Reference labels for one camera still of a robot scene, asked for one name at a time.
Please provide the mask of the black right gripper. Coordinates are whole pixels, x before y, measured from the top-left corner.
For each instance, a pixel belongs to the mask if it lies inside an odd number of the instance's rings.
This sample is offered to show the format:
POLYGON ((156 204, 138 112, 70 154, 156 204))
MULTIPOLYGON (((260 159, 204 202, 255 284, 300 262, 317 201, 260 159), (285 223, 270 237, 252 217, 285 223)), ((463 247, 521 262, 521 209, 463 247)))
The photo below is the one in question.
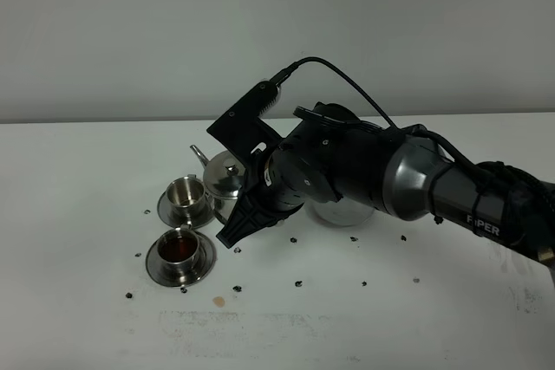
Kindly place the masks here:
POLYGON ((273 186, 264 181, 265 163, 283 138, 258 117, 267 93, 261 81, 208 128, 207 132, 222 144, 245 168, 238 200, 216 238, 227 248, 264 228, 276 225, 297 213, 303 205, 284 204, 273 186))

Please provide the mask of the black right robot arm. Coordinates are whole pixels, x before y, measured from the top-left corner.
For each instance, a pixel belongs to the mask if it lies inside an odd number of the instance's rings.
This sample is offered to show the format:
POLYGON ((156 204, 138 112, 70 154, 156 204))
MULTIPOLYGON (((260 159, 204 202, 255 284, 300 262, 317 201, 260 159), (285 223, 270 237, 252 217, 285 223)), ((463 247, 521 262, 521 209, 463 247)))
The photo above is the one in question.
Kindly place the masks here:
POLYGON ((379 127, 335 103, 298 107, 286 136, 262 121, 263 81, 208 128, 245 168, 219 241, 232 247, 308 201, 345 198, 404 221, 431 215, 537 263, 554 264, 554 186, 500 162, 474 164, 423 125, 379 127))

